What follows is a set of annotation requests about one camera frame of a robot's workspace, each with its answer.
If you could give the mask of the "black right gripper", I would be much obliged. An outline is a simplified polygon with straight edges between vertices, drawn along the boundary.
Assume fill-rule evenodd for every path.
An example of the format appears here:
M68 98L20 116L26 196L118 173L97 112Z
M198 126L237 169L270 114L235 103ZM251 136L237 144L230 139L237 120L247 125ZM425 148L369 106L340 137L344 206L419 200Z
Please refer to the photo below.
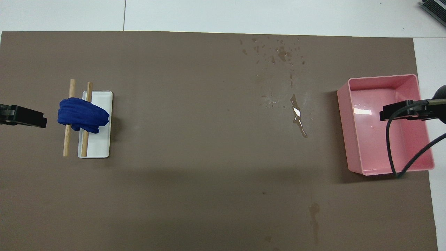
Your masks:
M409 110L413 111L413 115L410 117L410 113L408 111L402 111L401 113L394 114L395 111L400 108L413 105ZM380 111L380 121L388 121L390 119L398 120L398 119L406 119L410 117L409 120L432 120L436 119L436 114L430 108L430 100L405 100L400 102L395 102L386 106L383 106L383 111Z

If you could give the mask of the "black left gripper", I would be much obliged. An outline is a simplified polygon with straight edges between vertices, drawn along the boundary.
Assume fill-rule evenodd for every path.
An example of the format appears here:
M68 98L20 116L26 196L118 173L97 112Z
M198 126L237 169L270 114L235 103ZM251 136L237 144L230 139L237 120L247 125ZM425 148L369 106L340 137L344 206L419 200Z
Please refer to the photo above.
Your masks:
M0 124L22 124L29 127L46 128L47 119L42 112L16 105L0 105Z

